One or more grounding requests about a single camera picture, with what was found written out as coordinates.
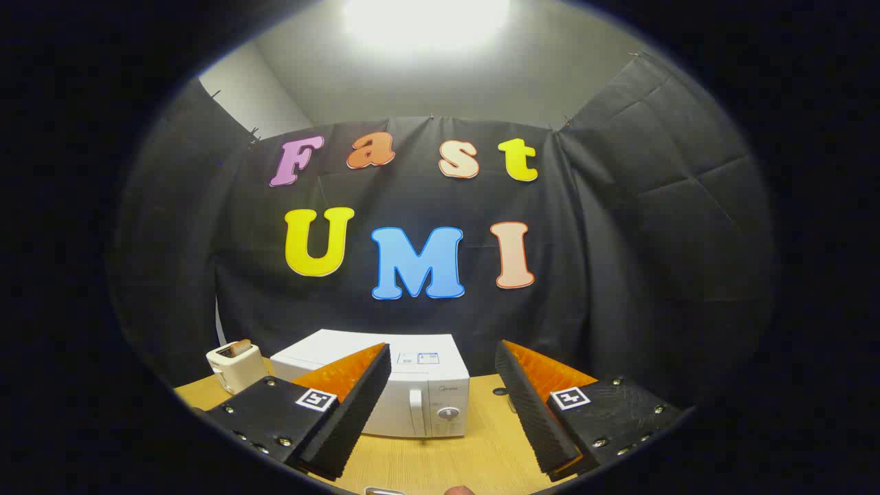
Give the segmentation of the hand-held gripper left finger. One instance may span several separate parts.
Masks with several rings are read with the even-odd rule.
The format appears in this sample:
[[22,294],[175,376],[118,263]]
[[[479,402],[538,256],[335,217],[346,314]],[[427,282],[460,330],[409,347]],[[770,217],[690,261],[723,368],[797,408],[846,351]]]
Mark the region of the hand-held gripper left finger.
[[205,411],[220,435],[289,468],[341,477],[392,372],[386,342],[293,380],[266,375]]

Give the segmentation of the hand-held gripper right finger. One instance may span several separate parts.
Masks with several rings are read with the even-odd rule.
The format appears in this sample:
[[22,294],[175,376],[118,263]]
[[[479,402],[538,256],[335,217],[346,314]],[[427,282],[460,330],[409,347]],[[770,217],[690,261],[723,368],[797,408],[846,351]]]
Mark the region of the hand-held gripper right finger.
[[494,366],[552,481],[631,457],[684,413],[628,376],[594,378],[508,340],[497,345]]

